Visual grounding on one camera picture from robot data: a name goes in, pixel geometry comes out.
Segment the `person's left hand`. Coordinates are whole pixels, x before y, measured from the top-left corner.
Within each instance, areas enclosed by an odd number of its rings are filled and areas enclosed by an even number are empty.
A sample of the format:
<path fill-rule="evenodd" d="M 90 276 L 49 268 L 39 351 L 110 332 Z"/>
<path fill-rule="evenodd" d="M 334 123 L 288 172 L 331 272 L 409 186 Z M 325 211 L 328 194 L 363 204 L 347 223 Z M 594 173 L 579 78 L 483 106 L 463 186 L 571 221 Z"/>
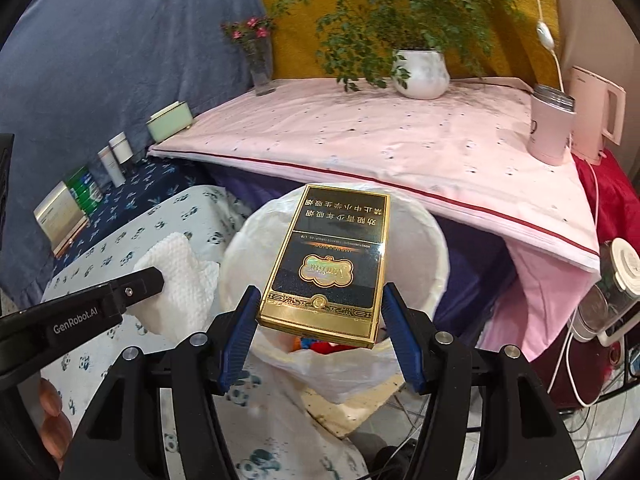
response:
<path fill-rule="evenodd" d="M 63 413 L 62 400 L 53 385 L 41 378 L 38 385 L 39 402 L 44 419 L 39 433 L 46 450 L 51 454 L 58 468 L 62 468 L 66 453 L 73 439 L 70 421 Z"/>

